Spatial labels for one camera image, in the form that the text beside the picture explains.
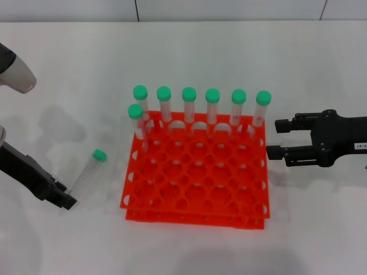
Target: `test tube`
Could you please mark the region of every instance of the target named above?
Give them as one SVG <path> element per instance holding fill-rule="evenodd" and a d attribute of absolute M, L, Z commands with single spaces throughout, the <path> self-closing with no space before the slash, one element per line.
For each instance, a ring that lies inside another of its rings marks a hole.
<path fill-rule="evenodd" d="M 182 91 L 182 99 L 185 102 L 185 122 L 192 123 L 195 119 L 195 99 L 196 91 L 194 88 L 187 87 Z"/>
<path fill-rule="evenodd" d="M 102 163 L 107 160 L 107 155 L 102 150 L 95 150 L 92 156 L 89 158 L 84 169 L 76 179 L 73 186 L 70 188 L 68 194 L 76 199 L 79 199 L 88 184 L 91 182 L 93 176 L 97 173 Z"/>
<path fill-rule="evenodd" d="M 246 92 L 242 89 L 234 90 L 232 93 L 232 112 L 229 122 L 237 126 L 241 121 L 242 106 L 246 101 Z"/>
<path fill-rule="evenodd" d="M 138 103 L 143 108 L 143 120 L 149 120 L 149 109 L 148 109 L 148 90 L 143 85 L 138 85 L 134 88 L 132 94 L 134 95 L 134 98 L 136 99 L 136 103 Z"/>
<path fill-rule="evenodd" d="M 205 100 L 208 103 L 206 111 L 206 120 L 208 124 L 217 123 L 217 111 L 218 111 L 219 99 L 220 99 L 220 93 L 217 89 L 211 88 L 206 91 Z"/>
<path fill-rule="evenodd" d="M 143 121 L 143 108 L 139 104 L 130 105 L 128 108 L 128 116 L 134 125 L 135 134 L 138 139 L 145 139 L 146 132 Z"/>
<path fill-rule="evenodd" d="M 263 125 L 266 109 L 271 101 L 271 94 L 268 91 L 260 91 L 256 96 L 256 109 L 253 116 L 252 125 L 261 127 Z"/>
<path fill-rule="evenodd" d="M 164 122 L 170 122 L 172 120 L 171 115 L 171 90 L 166 86 L 159 87 L 157 90 L 157 98 L 161 106 L 162 120 Z"/>

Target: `orange test tube rack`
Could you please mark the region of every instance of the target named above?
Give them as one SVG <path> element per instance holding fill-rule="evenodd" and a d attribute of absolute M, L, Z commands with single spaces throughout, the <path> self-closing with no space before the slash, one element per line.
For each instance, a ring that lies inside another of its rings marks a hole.
<path fill-rule="evenodd" d="M 270 217 L 265 123 L 250 137 L 252 116 L 242 116 L 238 127 L 229 126 L 229 117 L 217 115 L 217 124 L 200 129 L 205 113 L 189 124 L 183 113 L 172 112 L 173 122 L 165 123 L 150 111 L 147 138 L 132 141 L 120 204 L 126 220 L 264 229 Z M 185 127 L 171 127 L 176 121 Z"/>

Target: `white tabletop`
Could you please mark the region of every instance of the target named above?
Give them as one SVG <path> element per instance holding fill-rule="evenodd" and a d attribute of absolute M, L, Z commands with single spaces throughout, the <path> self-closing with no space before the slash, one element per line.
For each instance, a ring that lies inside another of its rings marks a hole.
<path fill-rule="evenodd" d="M 330 168 L 268 161 L 271 219 L 263 231 L 136 223 L 119 208 L 133 128 L 132 89 L 221 93 L 271 91 L 267 144 L 310 142 L 308 132 L 276 134 L 275 119 L 334 108 L 367 116 L 367 22 L 2 23 L 1 43 L 31 68 L 27 95 L 0 87 L 7 142 L 68 187 L 95 148 L 108 162 L 72 211 L 41 202 L 0 173 L 0 273 L 362 274 L 367 245 L 367 156 Z"/>

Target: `green screw cap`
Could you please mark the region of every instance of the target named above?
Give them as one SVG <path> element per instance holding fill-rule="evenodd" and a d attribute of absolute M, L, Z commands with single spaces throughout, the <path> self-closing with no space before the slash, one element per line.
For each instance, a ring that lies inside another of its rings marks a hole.
<path fill-rule="evenodd" d="M 143 85 L 138 85 L 134 88 L 132 94 L 136 100 L 144 100 L 148 97 L 148 90 Z"/>
<path fill-rule="evenodd" d="M 105 162 L 107 160 L 106 153 L 103 152 L 102 150 L 99 150 L 99 149 L 97 149 L 96 151 L 94 151 L 94 153 L 93 153 L 92 156 L 93 156 L 93 158 L 95 158 L 99 162 Z"/>
<path fill-rule="evenodd" d="M 168 101 L 171 99 L 171 90 L 167 86 L 159 87 L 157 90 L 157 98 L 160 101 Z"/>
<path fill-rule="evenodd" d="M 139 104 L 130 105 L 127 112 L 131 119 L 141 119 L 143 117 L 143 108 Z"/>
<path fill-rule="evenodd" d="M 256 96 L 256 103 L 261 106 L 267 106 L 270 104 L 271 101 L 271 93 L 268 91 L 260 91 L 257 93 Z"/>
<path fill-rule="evenodd" d="M 232 93 L 232 102 L 236 104 L 244 104 L 246 101 L 246 92 L 242 89 L 236 89 Z"/>
<path fill-rule="evenodd" d="M 196 99 L 196 90 L 192 87 L 187 87 L 182 90 L 182 99 L 186 102 L 193 102 Z"/>
<path fill-rule="evenodd" d="M 218 103 L 220 99 L 220 93 L 217 89 L 211 88 L 206 91 L 205 99 L 209 103 Z"/>

